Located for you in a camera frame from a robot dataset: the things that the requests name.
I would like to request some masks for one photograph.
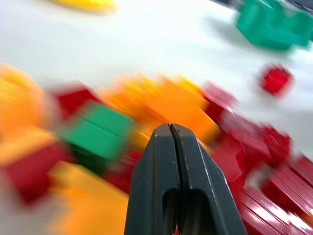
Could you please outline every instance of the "pile of lego bricks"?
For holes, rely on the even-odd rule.
[[[119,220],[126,216],[132,171],[153,130],[177,123],[195,133],[223,171],[249,234],[313,234],[313,163],[303,155],[293,159],[288,134],[236,113],[236,99],[221,88],[210,83],[199,88],[181,75],[153,81],[139,74],[122,77],[98,95],[81,83],[45,94],[25,73],[0,66],[0,164],[24,204],[33,205],[57,182],[69,186],[64,193],[74,198],[70,206],[80,208],[81,220],[91,215],[81,212],[87,207],[77,197],[92,208],[106,202],[101,217],[116,211],[112,205],[120,201]],[[60,111],[55,132],[43,128],[48,122],[43,94]],[[264,164],[273,173],[261,184],[263,193],[245,187],[248,175]],[[123,230],[124,217],[120,223],[108,217]]]

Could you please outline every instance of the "green block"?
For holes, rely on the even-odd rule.
[[[284,51],[309,44],[313,16],[277,0],[246,0],[237,27],[255,46]]]
[[[79,164],[101,174],[122,154],[133,121],[97,103],[88,104],[85,110],[60,136],[69,143]]]

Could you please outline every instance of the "white table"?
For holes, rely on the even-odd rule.
[[[210,80],[237,97],[240,113],[288,132],[295,152],[313,159],[312,52],[297,48],[283,55],[255,48],[235,27],[236,12],[207,0],[116,3],[116,12],[94,15],[46,0],[0,0],[0,61],[44,87],[79,79],[99,89],[139,71],[153,77],[180,72],[199,85]],[[257,86],[266,63],[281,63],[295,75],[282,99]],[[23,213],[1,206],[0,234],[45,234],[41,227],[54,203]]]

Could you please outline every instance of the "white surface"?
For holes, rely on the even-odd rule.
[[[240,113],[287,131],[295,150],[313,157],[311,52],[282,55],[254,48],[235,27],[235,12],[208,0],[116,2],[115,13],[94,15],[46,0],[0,0],[0,61],[44,87],[79,79],[99,89],[122,73],[138,71],[181,72],[199,85],[211,80],[238,98]],[[260,70],[271,62],[295,75],[294,87],[282,99],[257,87]],[[43,234],[43,211],[1,212],[0,234]]]

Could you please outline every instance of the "red duplo brick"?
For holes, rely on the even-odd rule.
[[[266,162],[268,165],[276,167],[289,160],[292,140],[288,134],[279,133],[272,126],[264,126],[262,136],[270,153],[270,158]]]
[[[235,112],[229,112],[223,116],[220,128],[224,136],[231,136],[243,146],[246,154],[245,168],[247,174],[271,158],[268,147],[263,140],[262,128],[252,121]]]
[[[55,92],[63,119],[68,119],[74,115],[85,103],[90,100],[100,102],[95,95],[83,84],[66,84],[65,88],[60,88]]]
[[[47,145],[5,166],[6,176],[26,205],[44,196],[51,185],[48,171],[59,161],[74,162],[60,142]]]
[[[118,163],[118,168],[112,169],[104,174],[104,179],[120,190],[129,194],[134,167],[141,157],[141,153],[130,150]]]
[[[307,184],[313,187],[313,163],[303,154],[296,162],[291,163],[291,169]]]
[[[272,95],[279,95],[291,85],[292,74],[282,66],[271,66],[261,79],[261,88]]]
[[[246,179],[243,147],[233,138],[225,137],[210,156],[223,171],[233,198],[238,203]]]
[[[232,110],[237,101],[233,95],[211,83],[204,88],[203,97],[210,103],[205,113],[216,123],[220,123],[223,112]]]
[[[313,234],[313,229],[303,220],[285,212],[254,188],[244,190],[239,211],[249,235]]]
[[[280,167],[261,185],[262,192],[274,203],[306,220],[313,208],[313,190],[287,165]]]

